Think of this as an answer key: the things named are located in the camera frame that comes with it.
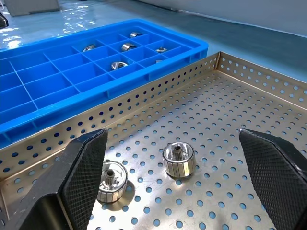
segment blue plastic tray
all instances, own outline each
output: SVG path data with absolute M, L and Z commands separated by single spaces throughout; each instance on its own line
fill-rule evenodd
M 141 36 L 130 38 L 131 32 Z M 122 51 L 124 43 L 137 48 Z M 88 45 L 95 49 L 82 52 Z M 159 47 L 168 50 L 156 52 Z M 0 147 L 207 55 L 208 44 L 130 20 L 0 52 Z M 128 66 L 112 70 L 111 63 Z

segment floor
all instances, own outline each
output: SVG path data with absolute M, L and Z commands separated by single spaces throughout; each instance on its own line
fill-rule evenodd
M 59 37 L 123 20 L 142 18 L 209 43 L 208 55 L 224 51 L 307 82 L 307 39 L 262 28 L 173 12 L 133 0 L 59 0 L 61 11 L 11 17 L 0 30 L 0 49 Z

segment metal part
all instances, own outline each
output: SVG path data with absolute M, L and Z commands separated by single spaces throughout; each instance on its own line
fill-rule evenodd
M 86 51 L 95 49 L 95 47 L 96 47 L 95 45 L 89 45 L 89 46 L 87 46 L 86 48 L 84 48 L 84 49 L 82 50 L 82 52 L 86 52 Z
M 1 149 L 0 217 L 14 213 L 71 139 L 104 127 L 105 159 L 122 162 L 129 181 L 118 202 L 95 203 L 88 230 L 152 229 L 154 223 L 157 229 L 276 229 L 254 191 L 237 132 L 270 132 L 306 157 L 306 90 L 303 82 L 234 56 L 207 57 Z M 163 148 L 175 141 L 194 147 L 196 170 L 188 180 L 163 170 Z
M 125 167 L 116 161 L 105 161 L 102 166 L 101 183 L 97 200 L 111 203 L 119 200 L 127 187 L 128 173 Z
M 132 43 L 125 43 L 121 47 L 121 50 L 122 51 L 128 51 L 128 50 L 135 49 L 135 48 L 136 48 L 136 46 L 134 44 L 132 44 Z
M 190 176 L 196 167 L 194 149 L 184 142 L 169 144 L 163 151 L 163 162 L 165 171 L 170 176 L 177 178 Z
M 0 29 L 3 29 L 5 27 L 9 26 L 9 22 L 6 19 L 6 17 L 0 12 Z
M 160 47 L 160 48 L 156 49 L 156 51 L 157 51 L 158 53 L 164 53 L 164 52 L 167 51 L 167 49 L 166 49 L 166 48 L 163 48 L 163 47 Z
M 125 63 L 125 62 L 122 62 L 122 61 L 116 61 L 116 62 L 113 62 L 111 67 L 112 69 L 116 70 L 116 69 L 119 69 L 119 68 L 122 68 L 122 67 L 125 67 L 127 66 L 128 64 Z
M 141 35 L 143 35 L 143 34 L 141 34 L 141 33 L 139 33 L 139 32 L 132 32 L 132 33 L 130 34 L 130 38 L 135 38 L 135 37 L 138 37 L 138 36 L 141 36 Z

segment stainless steel tray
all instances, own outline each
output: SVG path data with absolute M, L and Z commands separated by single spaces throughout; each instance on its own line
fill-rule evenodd
M 238 131 L 281 136 L 306 157 L 306 117 L 307 84 L 217 53 L 1 149 L 2 223 L 72 139 L 107 128 L 105 159 L 123 163 L 129 182 L 119 201 L 95 203 L 89 230 L 275 229 Z M 178 140 L 197 151 L 197 170 L 174 180 L 161 151 Z

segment metal cylinder part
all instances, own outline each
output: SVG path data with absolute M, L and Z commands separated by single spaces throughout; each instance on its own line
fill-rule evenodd
M 127 187 L 128 173 L 126 168 L 117 161 L 106 160 L 102 166 L 97 200 L 111 203 L 119 200 Z
M 194 148 L 185 142 L 169 144 L 163 151 L 165 171 L 173 177 L 191 175 L 196 166 Z
M 127 66 L 128 64 L 125 63 L 125 62 L 122 62 L 122 61 L 116 61 L 116 62 L 113 62 L 112 65 L 111 65 L 111 68 L 116 70 L 116 69 L 120 69 L 122 67 L 125 67 Z
M 122 51 L 128 51 L 128 50 L 135 49 L 135 48 L 136 48 L 136 46 L 134 44 L 125 43 L 125 44 L 122 45 L 121 50 Z
M 132 32 L 132 33 L 130 34 L 130 38 L 134 38 L 134 37 L 141 36 L 141 35 L 142 35 L 142 34 L 139 33 L 139 32 Z
M 89 46 L 87 46 L 86 48 L 84 48 L 84 49 L 82 50 L 82 52 L 92 50 L 92 49 L 94 49 L 95 47 L 96 47 L 95 45 L 89 45 Z
M 164 53 L 164 52 L 167 51 L 167 49 L 161 46 L 160 48 L 156 49 L 156 51 L 157 51 L 158 53 Z

